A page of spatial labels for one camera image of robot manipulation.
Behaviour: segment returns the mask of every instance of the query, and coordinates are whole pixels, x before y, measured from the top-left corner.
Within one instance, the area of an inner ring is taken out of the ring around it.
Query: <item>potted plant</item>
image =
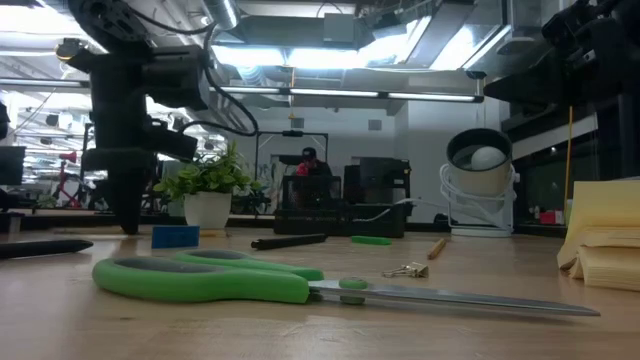
[[[232,142],[220,157],[198,156],[177,177],[166,177],[153,189],[174,201],[184,199],[187,224],[222,229],[229,218],[233,193],[260,186],[245,174],[240,160],[236,143]]]

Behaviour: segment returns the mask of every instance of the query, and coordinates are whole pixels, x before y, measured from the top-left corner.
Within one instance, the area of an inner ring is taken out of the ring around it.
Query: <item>person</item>
[[[318,160],[316,149],[308,147],[302,150],[302,163],[296,170],[297,176],[332,176],[331,168],[326,162]],[[321,179],[294,181],[293,196],[295,206],[298,209],[317,209],[323,207],[323,203],[331,198],[329,182]]]
[[[332,176],[331,168],[326,162],[318,160],[316,149],[307,147],[302,150],[302,163],[296,170],[298,176]]]

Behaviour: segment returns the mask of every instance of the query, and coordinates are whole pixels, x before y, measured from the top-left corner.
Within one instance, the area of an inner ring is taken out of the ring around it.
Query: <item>white flower pot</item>
[[[224,229],[231,211],[231,194],[199,192],[184,196],[187,224],[201,229]]]

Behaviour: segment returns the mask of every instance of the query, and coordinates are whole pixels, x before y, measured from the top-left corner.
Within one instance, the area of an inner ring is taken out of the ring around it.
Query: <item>scissors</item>
[[[177,253],[172,259],[105,259],[95,265],[92,275],[99,287],[111,292],[167,302],[244,299],[304,304],[311,294],[321,294],[338,295],[347,304],[362,304],[365,298],[372,298],[600,316],[592,309],[556,302],[376,285],[352,277],[324,280],[319,269],[271,263],[229,250],[191,250]]]

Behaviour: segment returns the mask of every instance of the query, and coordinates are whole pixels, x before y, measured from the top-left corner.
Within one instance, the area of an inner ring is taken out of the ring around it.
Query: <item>robotic arm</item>
[[[190,161],[197,140],[147,115],[145,96],[168,107],[207,109],[208,52],[196,45],[153,48],[132,9],[119,0],[69,0],[82,29],[108,54],[80,49],[67,64],[89,74],[96,148],[87,170],[107,170],[107,202],[127,234],[138,232],[140,204],[156,153]]]

